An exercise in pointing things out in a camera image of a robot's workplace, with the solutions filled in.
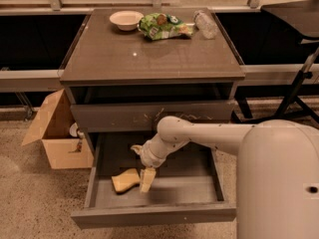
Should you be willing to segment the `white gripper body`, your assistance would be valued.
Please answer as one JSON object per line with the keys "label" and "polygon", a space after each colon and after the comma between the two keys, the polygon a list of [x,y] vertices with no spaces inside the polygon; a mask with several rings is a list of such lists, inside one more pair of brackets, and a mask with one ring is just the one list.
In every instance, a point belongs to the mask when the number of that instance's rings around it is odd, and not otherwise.
{"label": "white gripper body", "polygon": [[145,167],[158,168],[166,160],[166,152],[159,143],[146,142],[142,146],[141,161]]}

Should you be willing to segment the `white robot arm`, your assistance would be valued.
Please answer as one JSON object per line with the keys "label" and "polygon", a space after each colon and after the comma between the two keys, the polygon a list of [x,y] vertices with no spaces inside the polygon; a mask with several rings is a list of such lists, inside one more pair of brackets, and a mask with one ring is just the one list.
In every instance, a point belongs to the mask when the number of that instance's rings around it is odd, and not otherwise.
{"label": "white robot arm", "polygon": [[193,123],[165,117],[132,150],[158,168],[190,142],[237,156],[237,239],[319,239],[319,130],[283,119]]}

